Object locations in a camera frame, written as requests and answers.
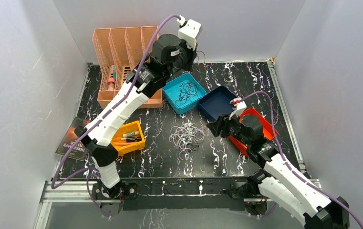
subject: book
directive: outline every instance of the book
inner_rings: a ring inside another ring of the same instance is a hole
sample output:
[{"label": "book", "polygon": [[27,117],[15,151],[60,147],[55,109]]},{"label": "book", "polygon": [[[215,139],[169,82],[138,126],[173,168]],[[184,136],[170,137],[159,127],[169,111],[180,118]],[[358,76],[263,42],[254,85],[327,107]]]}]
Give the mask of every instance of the book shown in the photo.
[{"label": "book", "polygon": [[[72,146],[78,138],[77,135],[74,133],[75,128],[78,126],[86,126],[90,122],[91,120],[84,120],[79,117],[75,117],[55,153],[62,156],[65,155],[70,146]],[[75,146],[70,152],[69,157],[76,160],[84,161],[86,155],[86,147],[81,142],[79,142],[79,144],[77,144],[77,146]]]}]

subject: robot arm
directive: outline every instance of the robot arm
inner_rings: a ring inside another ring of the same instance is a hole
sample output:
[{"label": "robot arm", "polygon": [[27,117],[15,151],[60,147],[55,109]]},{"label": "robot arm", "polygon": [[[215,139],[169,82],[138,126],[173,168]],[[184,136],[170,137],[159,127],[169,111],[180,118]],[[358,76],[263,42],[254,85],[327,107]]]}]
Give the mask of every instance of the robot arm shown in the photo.
[{"label": "robot arm", "polygon": [[[164,34],[153,43],[152,52],[147,56],[150,62],[143,63],[135,85],[131,82],[139,66],[129,73],[116,97],[97,118],[86,127],[80,126],[75,130],[76,135],[81,136],[97,125],[82,139],[82,143],[87,147],[100,173],[100,181],[110,197],[115,197],[120,192],[120,186],[117,185],[120,177],[115,164],[118,152],[111,145],[113,136],[140,105],[165,86],[174,73],[182,69],[190,71],[197,56],[197,38],[202,30],[201,24],[194,20],[186,21],[182,16],[180,18],[177,20],[180,25],[178,36]],[[128,97],[113,109],[129,89],[131,91]]]},{"label": "robot arm", "polygon": [[[249,158],[262,170],[249,177],[254,194],[261,194],[276,201],[293,215],[306,229],[347,229],[349,214],[337,203],[312,189],[312,184],[300,171],[289,163],[285,165],[274,143],[264,137],[263,126],[256,116],[247,115],[239,121],[246,109],[240,98],[230,101],[234,106],[231,114],[220,115],[217,121],[207,124],[217,137],[233,136],[245,146]],[[348,206],[344,199],[340,202]]]}]

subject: red tray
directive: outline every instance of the red tray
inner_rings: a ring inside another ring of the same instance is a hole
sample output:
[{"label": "red tray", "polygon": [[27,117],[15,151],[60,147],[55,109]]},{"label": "red tray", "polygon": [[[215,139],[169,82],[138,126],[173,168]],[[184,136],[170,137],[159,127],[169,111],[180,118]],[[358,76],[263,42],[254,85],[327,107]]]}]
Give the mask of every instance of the red tray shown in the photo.
[{"label": "red tray", "polygon": [[[261,114],[256,111],[256,109],[249,108],[246,111],[244,111],[242,113],[242,115],[240,116],[240,122],[242,121],[242,118],[245,115],[255,115],[255,116],[257,116],[259,118],[259,120],[260,120],[260,123],[263,125],[263,134],[264,134],[264,137],[266,139],[270,140],[270,141],[272,139],[274,139],[274,135],[272,134],[272,126],[271,126],[271,124],[269,122],[267,122],[267,120],[265,120],[263,118],[263,116],[261,116]],[[238,141],[237,139],[235,139],[232,136],[229,136],[229,139],[240,150],[241,153],[243,153],[245,156],[248,157],[247,152],[246,152],[247,151],[247,147],[244,144],[242,144],[240,141]]]}]

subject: yellow tray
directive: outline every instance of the yellow tray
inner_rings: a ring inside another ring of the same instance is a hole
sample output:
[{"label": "yellow tray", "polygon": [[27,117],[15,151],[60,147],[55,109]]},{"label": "yellow tray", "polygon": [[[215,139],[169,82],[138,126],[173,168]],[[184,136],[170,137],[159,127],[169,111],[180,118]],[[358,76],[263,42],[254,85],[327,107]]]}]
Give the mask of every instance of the yellow tray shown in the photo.
[{"label": "yellow tray", "polygon": [[[137,135],[137,136],[140,136],[142,138],[141,141],[135,142],[135,143],[127,145],[127,146],[116,146],[115,145],[115,143],[119,143],[119,142],[115,142],[114,139],[123,137],[123,134],[130,133],[135,130],[139,131],[140,135]],[[119,128],[119,130],[117,131],[117,133],[115,133],[113,140],[111,141],[111,144],[118,151],[118,155],[123,156],[124,154],[127,154],[127,153],[135,151],[135,150],[142,150],[145,147],[145,141],[146,140],[145,140],[145,137],[143,136],[143,131],[142,131],[139,121],[134,121],[134,122],[122,125]]]}]

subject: table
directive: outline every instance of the table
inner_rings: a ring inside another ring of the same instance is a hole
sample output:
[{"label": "table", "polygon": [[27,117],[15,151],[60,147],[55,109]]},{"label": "table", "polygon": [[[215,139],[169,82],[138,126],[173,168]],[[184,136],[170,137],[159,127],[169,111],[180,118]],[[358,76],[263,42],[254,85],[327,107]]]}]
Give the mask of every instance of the table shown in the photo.
[{"label": "table", "polygon": [[[193,65],[191,74],[207,93],[220,85],[240,97],[258,90],[269,93],[282,149],[292,164],[299,168],[267,62],[197,63]],[[78,117],[91,120],[102,111],[97,102],[100,80],[100,67],[90,66]],[[271,122],[270,110],[262,95],[248,99],[246,104],[248,107],[254,107],[268,122]],[[138,109],[127,122],[135,120],[141,123],[146,137],[146,147],[142,151],[128,153],[117,159],[118,174],[121,178],[235,178],[248,177],[259,169],[258,165],[244,157],[230,140],[214,138],[208,129],[204,131],[205,140],[199,150],[192,152],[189,160],[180,160],[177,156],[180,150],[173,142],[169,142],[170,128],[181,126],[185,122],[193,122],[198,127],[205,126],[207,119],[198,112],[197,108],[183,115],[177,115],[164,99],[163,108]],[[92,166],[93,161],[88,156],[85,161],[68,158],[60,178],[65,178],[81,168]],[[80,174],[75,179],[85,179],[86,175],[87,173]]]}]

